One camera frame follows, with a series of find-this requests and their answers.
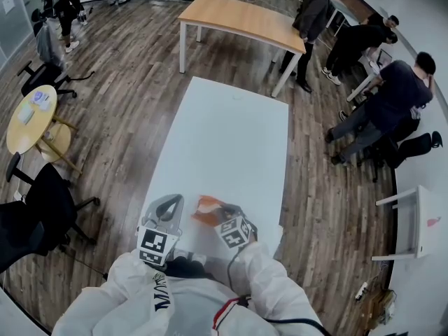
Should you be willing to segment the person's white suit torso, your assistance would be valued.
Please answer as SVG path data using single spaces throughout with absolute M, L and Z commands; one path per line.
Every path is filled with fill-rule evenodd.
M 126 297 L 104 283 L 86 288 L 56 323 L 52 336 L 323 336 L 314 318 L 272 320 L 210 279 L 166 275 Z

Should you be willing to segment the person's black trousers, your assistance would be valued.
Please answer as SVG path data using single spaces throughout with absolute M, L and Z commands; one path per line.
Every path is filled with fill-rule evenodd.
M 210 279 L 215 281 L 213 275 L 205 270 L 203 264 L 195 260 L 188 260 L 183 256 L 168 261 L 164 273 L 168 277 L 180 279 Z

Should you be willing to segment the white rectangular table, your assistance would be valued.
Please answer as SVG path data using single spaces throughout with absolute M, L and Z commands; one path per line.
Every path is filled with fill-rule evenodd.
M 283 234 L 287 143 L 285 103 L 194 77 L 170 127 L 144 204 L 182 195 L 177 248 L 221 260 L 230 260 L 233 250 L 193 213 L 203 195 L 237 205 L 274 255 Z

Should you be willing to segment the white desk grey top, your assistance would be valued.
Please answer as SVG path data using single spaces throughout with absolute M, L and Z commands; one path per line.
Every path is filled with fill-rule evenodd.
M 333 20 L 339 13 L 343 16 L 342 22 L 339 24 L 339 27 L 334 33 L 334 37 L 338 35 L 338 33 L 340 32 L 341 28 L 344 25 L 351 27 L 359 24 L 359 21 L 356 18 L 356 16 L 348 9 L 348 7 L 341 0 L 330 0 L 330 5 L 332 6 L 332 14 L 325 26 L 326 29 L 330 27 Z

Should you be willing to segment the purple packet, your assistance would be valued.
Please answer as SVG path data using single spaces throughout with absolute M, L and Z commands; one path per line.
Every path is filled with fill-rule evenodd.
M 47 111 L 51 107 L 50 95 L 46 92 L 36 91 L 31 97 L 30 103 L 38 106 L 41 111 Z

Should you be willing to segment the round yellow table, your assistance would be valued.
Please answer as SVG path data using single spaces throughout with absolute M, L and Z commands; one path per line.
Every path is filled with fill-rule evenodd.
M 30 99 L 36 91 L 46 92 L 50 95 L 51 107 L 49 110 L 41 111 L 38 106 L 30 103 Z M 18 120 L 18 113 L 26 104 L 34 109 L 34 115 L 24 125 Z M 23 155 L 35 148 L 46 162 L 54 163 L 63 160 L 70 168 L 82 174 L 81 168 L 66 156 L 71 144 L 71 133 L 78 128 L 60 118 L 55 112 L 56 108 L 57 93 L 53 86 L 42 85 L 28 93 L 14 110 L 8 124 L 6 135 L 8 150 L 12 154 Z

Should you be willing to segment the black office chair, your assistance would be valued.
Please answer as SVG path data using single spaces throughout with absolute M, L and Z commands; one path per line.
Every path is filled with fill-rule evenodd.
M 47 23 L 47 20 L 48 19 L 42 14 L 42 12 L 38 8 L 35 9 L 31 14 L 31 21 L 34 23 L 34 25 L 37 22 L 46 22 Z M 91 71 L 88 76 L 74 78 L 74 77 L 70 77 L 67 74 L 67 71 L 63 72 L 58 67 L 51 65 L 51 64 L 44 63 L 44 62 L 38 69 L 33 70 L 30 67 L 31 63 L 32 63 L 32 61 L 28 61 L 28 63 L 26 63 L 21 68 L 21 70 L 19 70 L 17 73 L 17 76 L 20 76 L 24 72 L 29 74 L 29 78 L 27 79 L 27 81 L 24 83 L 24 85 L 21 88 L 21 92 L 24 97 L 28 93 L 30 93 L 33 89 L 35 89 L 39 86 L 50 85 L 50 86 L 54 87 L 57 95 L 70 94 L 73 98 L 77 98 L 78 95 L 75 90 L 62 89 L 61 86 L 64 83 L 87 80 L 87 79 L 91 78 L 92 75 L 95 73 L 95 71 Z
M 15 176 L 30 188 L 24 199 L 0 204 L 0 274 L 25 256 L 46 256 L 69 244 L 70 230 L 89 244 L 97 243 L 77 226 L 76 219 L 87 205 L 99 206 L 100 199 L 91 197 L 76 204 L 69 190 L 71 182 L 62 178 L 52 164 L 45 164 L 36 178 L 30 178 L 18 168 L 20 158 L 18 152 L 11 158 L 6 180 Z
M 384 164 L 395 169 L 405 160 L 403 152 L 399 151 L 398 143 L 414 133 L 419 123 L 420 119 L 413 119 L 409 116 L 403 118 L 394 130 L 382 136 L 371 146 L 363 149 L 363 157 L 357 161 L 357 166 L 359 167 L 364 162 L 371 160 L 374 171 L 372 181 L 376 183 L 379 168 L 382 168 Z
M 398 148 L 398 156 L 393 168 L 398 168 L 407 158 L 425 155 L 438 147 L 443 147 L 443 140 L 437 131 L 405 140 Z

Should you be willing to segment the person's left forearm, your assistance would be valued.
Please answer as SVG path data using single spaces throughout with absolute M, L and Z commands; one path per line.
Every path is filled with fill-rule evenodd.
M 136 248 L 115 260 L 108 272 L 110 288 L 130 297 L 166 278 L 164 272 L 147 265 L 139 256 L 140 250 Z

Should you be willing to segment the orange plastic snack packet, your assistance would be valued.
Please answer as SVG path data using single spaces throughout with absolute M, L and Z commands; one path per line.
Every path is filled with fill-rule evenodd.
M 192 218 L 195 219 L 196 221 L 199 221 L 203 224 L 206 224 L 208 226 L 211 227 L 216 227 L 222 223 L 217 223 L 217 219 L 216 219 L 216 210 L 213 213 L 200 213 L 197 211 L 198 208 L 198 204 L 208 204 L 208 203 L 219 203 L 220 205 L 224 204 L 223 201 L 216 199 L 215 197 L 211 197 L 208 195 L 200 195 L 198 202 L 197 202 L 197 206 L 196 206 L 196 210 L 194 210 L 194 212 L 192 213 Z

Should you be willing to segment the white side desk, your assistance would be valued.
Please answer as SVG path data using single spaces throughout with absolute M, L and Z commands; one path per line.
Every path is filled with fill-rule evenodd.
M 394 209 L 399 210 L 400 205 L 404 205 L 405 200 L 410 200 L 414 205 L 414 234 L 415 243 L 411 251 L 406 253 L 396 253 L 390 255 L 372 256 L 371 261 L 385 262 L 395 260 L 417 259 L 434 253 L 438 246 L 438 223 L 442 217 L 438 215 L 436 206 L 438 199 L 433 194 L 418 185 L 404 192 L 392 195 L 390 197 L 377 200 L 375 206 L 379 207 L 386 204 L 396 202 L 397 206 Z M 440 221 L 432 227 L 427 227 L 427 220 L 429 218 L 441 217 Z

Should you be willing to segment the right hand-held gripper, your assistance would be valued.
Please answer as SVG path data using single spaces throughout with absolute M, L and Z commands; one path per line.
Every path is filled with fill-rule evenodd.
M 215 231 L 229 249 L 247 245 L 251 236 L 255 239 L 258 237 L 257 227 L 243 216 L 243 211 L 238 205 L 222 204 L 216 210 L 216 219 L 217 223 L 221 224 L 215 227 Z

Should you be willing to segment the white narrow desk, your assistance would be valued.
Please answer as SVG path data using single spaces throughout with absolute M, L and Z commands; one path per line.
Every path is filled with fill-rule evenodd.
M 367 77 L 360 82 L 360 84 L 351 91 L 350 95 L 346 98 L 347 102 L 351 102 L 355 99 L 370 83 L 370 81 L 379 74 L 380 69 L 377 66 L 376 59 L 379 52 L 376 52 L 376 54 L 370 58 L 366 54 L 363 54 L 362 57 L 359 59 L 359 62 L 362 64 L 365 72 L 367 73 Z

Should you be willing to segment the wooden top table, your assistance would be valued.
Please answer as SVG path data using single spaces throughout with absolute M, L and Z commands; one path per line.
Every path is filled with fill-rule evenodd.
M 194 0 L 178 17 L 179 72 L 186 71 L 187 26 L 197 28 L 196 41 L 201 41 L 202 29 L 214 29 L 244 36 L 278 49 L 293 53 L 273 91 L 275 98 L 291 75 L 299 58 L 305 54 L 305 42 L 293 28 L 293 18 L 274 10 L 239 0 Z

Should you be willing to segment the cardboard box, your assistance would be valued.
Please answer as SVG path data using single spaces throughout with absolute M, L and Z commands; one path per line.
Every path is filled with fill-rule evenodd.
M 363 309 L 364 330 L 374 330 L 379 324 L 387 324 L 386 314 L 396 300 L 396 292 L 391 289 L 377 289 L 365 300 Z

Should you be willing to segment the grey jacket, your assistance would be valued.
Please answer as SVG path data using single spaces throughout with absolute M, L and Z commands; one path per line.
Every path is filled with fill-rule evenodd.
M 58 67 L 61 71 L 67 70 L 64 53 L 53 29 L 46 22 L 37 22 L 34 27 L 36 50 L 41 61 Z

